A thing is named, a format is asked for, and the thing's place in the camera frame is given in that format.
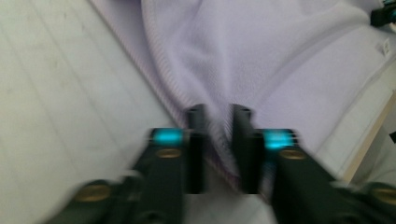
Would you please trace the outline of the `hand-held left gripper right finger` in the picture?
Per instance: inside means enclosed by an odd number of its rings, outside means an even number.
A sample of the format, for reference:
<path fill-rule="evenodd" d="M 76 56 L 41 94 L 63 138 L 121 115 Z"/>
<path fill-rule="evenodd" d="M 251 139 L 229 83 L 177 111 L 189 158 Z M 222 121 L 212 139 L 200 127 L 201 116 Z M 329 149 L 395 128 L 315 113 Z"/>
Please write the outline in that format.
<path fill-rule="evenodd" d="M 262 179 L 263 135 L 252 125 L 251 116 L 249 108 L 233 105 L 231 150 L 240 177 L 240 189 L 246 194 L 257 194 Z"/>

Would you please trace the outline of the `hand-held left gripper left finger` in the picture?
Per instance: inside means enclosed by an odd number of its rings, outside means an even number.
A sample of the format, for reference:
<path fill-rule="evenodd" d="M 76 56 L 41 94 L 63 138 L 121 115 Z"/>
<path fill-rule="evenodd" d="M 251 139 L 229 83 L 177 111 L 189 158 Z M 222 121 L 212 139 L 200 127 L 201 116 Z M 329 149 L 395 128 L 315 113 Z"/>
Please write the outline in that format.
<path fill-rule="evenodd" d="M 205 188 L 205 106 L 195 105 L 187 111 L 186 180 L 189 194 L 200 194 Z"/>

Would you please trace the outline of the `lilac printed cloth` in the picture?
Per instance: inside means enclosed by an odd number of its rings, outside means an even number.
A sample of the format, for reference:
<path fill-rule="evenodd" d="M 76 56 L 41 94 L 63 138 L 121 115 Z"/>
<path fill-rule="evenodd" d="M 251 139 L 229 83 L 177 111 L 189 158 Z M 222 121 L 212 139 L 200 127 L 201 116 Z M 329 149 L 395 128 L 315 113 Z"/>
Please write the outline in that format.
<path fill-rule="evenodd" d="M 259 128 L 325 142 L 365 89 L 396 63 L 381 0 L 91 0 L 179 126 L 204 105 L 209 162 L 236 186 L 232 107 Z"/>

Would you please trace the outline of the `white grid mat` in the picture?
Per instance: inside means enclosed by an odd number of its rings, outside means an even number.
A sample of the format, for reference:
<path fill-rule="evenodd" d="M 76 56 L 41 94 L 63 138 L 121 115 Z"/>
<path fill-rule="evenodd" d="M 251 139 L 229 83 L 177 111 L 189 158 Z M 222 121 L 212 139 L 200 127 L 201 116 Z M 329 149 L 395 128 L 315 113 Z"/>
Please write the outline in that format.
<path fill-rule="evenodd" d="M 91 0 L 0 0 L 0 224 L 40 224 L 174 125 Z M 340 170 L 349 140 L 327 140 L 311 153 Z"/>

